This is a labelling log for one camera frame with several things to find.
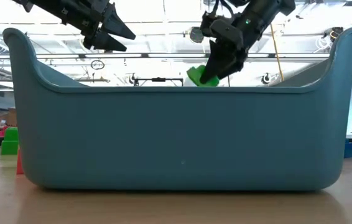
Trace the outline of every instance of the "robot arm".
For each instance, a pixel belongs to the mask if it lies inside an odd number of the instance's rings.
[[[230,19],[217,16],[216,10],[222,3],[232,14]],[[225,0],[216,0],[211,13],[205,12],[201,30],[210,41],[211,54],[200,82],[205,84],[214,77],[220,80],[241,71],[248,51],[274,20],[278,13],[289,15],[295,10],[294,0],[229,0],[239,7],[248,4],[242,13],[233,14]]]
[[[115,3],[108,0],[13,0],[30,12],[34,5],[71,24],[85,36],[83,45],[107,52],[126,51],[126,47],[109,34],[134,40],[136,36],[118,17]]]

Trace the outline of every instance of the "table surface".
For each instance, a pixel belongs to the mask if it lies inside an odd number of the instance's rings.
[[[58,192],[15,173],[16,157],[0,156],[0,224],[352,223],[352,159],[336,184],[310,194]]]

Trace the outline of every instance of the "green block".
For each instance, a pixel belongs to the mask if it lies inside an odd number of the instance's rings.
[[[198,66],[198,68],[192,67],[187,71],[187,75],[191,79],[191,81],[193,81],[194,84],[196,84],[196,86],[200,86],[200,87],[216,87],[216,86],[218,86],[219,82],[220,82],[218,77],[213,77],[205,84],[202,84],[200,82],[200,79],[201,79],[201,76],[202,76],[202,73],[204,70],[205,70],[204,65],[200,65],[200,66]]]
[[[17,128],[7,128],[4,132],[5,141],[19,141],[19,131]]]
[[[2,141],[1,155],[17,155],[19,141]]]

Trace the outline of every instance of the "green object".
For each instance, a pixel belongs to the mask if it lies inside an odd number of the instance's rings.
[[[17,128],[7,128],[1,146],[1,155],[17,155],[19,132]]]
[[[204,70],[205,70],[204,65],[200,65],[200,66],[198,66],[198,68],[192,67],[187,71],[187,75],[191,79],[191,81],[193,81],[194,84],[196,84],[196,86],[200,86],[200,87],[216,87],[216,86],[218,86],[219,82],[220,82],[218,77],[213,77],[205,84],[202,84],[200,82],[200,79],[201,79],[201,76],[202,76],[202,73]]]

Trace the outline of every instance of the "blue object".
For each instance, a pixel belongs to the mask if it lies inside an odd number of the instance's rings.
[[[345,142],[345,159],[352,158],[352,142],[346,139]]]
[[[39,186],[308,191],[339,178],[352,28],[304,87],[88,87],[38,62],[21,31],[4,41],[22,166]]]

